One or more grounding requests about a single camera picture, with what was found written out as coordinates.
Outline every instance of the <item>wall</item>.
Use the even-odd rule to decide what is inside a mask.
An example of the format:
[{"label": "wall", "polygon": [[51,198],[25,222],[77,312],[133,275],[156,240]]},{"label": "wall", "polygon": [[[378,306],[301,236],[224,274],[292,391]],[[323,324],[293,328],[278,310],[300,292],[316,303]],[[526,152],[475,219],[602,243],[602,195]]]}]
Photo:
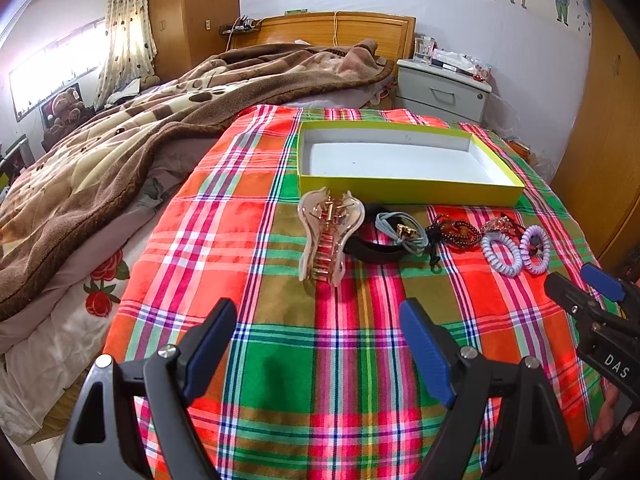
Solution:
[{"label": "wall", "polygon": [[[38,109],[17,123],[9,72],[31,54],[72,30],[104,17],[107,0],[37,0],[29,5],[0,49],[0,143],[3,151],[26,134],[35,158],[44,154],[44,128]],[[80,91],[91,103],[97,92],[98,70],[80,78]]]},{"label": "wall", "polygon": [[[416,31],[435,37],[440,48],[494,67],[495,92],[516,110],[516,134],[545,159],[545,178],[551,178],[562,158],[582,99],[590,44],[561,23],[508,0],[240,0],[240,6],[241,14],[252,18],[287,9],[415,16]],[[506,115],[503,105],[493,106],[498,115]]]}]

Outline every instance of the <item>checkered cloth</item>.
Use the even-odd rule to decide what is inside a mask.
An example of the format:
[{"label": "checkered cloth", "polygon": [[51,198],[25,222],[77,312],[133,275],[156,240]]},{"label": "checkered cloth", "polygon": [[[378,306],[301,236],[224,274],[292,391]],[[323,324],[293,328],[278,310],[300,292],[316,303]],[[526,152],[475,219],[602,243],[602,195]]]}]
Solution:
[{"label": "checkered cloth", "polygon": [[[440,247],[399,265],[347,260],[337,289],[298,281],[305,232],[296,207],[296,131],[305,120],[368,120],[462,127],[500,155],[526,184],[515,210],[406,206],[423,225],[440,213],[481,226],[508,212],[542,225],[550,270],[582,284],[594,261],[584,235],[544,182],[493,134],[405,110],[244,111],[174,197],[134,265],[108,336],[117,360],[152,354],[233,299],[239,323],[206,395],[190,414],[225,479],[411,478],[445,410],[420,381],[399,329],[398,306],[416,297],[461,345],[490,359],[535,355],[558,396],[574,445],[602,403],[599,375],[576,358],[576,333],[543,290],[545,277],[506,278],[479,248]],[[368,235],[376,236],[369,227]],[[138,406],[156,478],[167,478],[145,403]],[[466,478],[480,476],[497,421],[490,402]]]}]

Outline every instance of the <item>white nightstand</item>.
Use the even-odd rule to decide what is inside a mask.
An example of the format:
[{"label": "white nightstand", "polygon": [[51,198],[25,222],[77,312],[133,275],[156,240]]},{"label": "white nightstand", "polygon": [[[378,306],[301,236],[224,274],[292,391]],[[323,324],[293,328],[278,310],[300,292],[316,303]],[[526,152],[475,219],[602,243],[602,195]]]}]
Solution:
[{"label": "white nightstand", "polygon": [[480,124],[491,85],[437,66],[398,60],[396,108],[444,121]]}]

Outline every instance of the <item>blue gripper pad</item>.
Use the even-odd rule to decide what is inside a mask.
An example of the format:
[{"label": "blue gripper pad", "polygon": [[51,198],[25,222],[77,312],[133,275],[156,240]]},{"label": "blue gripper pad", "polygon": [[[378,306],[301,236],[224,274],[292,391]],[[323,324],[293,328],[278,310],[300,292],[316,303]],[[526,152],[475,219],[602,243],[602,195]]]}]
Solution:
[{"label": "blue gripper pad", "polygon": [[400,330],[418,367],[418,373],[430,396],[450,409],[456,400],[451,387],[450,366],[431,335],[429,322],[417,300],[405,300],[401,303]]},{"label": "blue gripper pad", "polygon": [[580,269],[580,276],[608,300],[620,303],[625,299],[625,291],[620,282],[595,265],[584,264]]},{"label": "blue gripper pad", "polygon": [[201,339],[185,367],[182,396],[187,405],[206,393],[226,346],[233,337],[237,322],[238,314],[233,302],[221,300],[219,314],[213,323],[209,325],[205,321],[190,329],[204,333],[198,334]]}]

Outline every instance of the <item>window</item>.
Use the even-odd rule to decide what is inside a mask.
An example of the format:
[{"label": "window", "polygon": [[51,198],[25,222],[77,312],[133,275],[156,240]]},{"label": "window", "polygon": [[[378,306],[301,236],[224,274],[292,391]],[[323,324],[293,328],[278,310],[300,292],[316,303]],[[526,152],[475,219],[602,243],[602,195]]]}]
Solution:
[{"label": "window", "polygon": [[106,46],[102,19],[54,41],[17,66],[9,74],[16,120],[73,79],[98,68]]}]

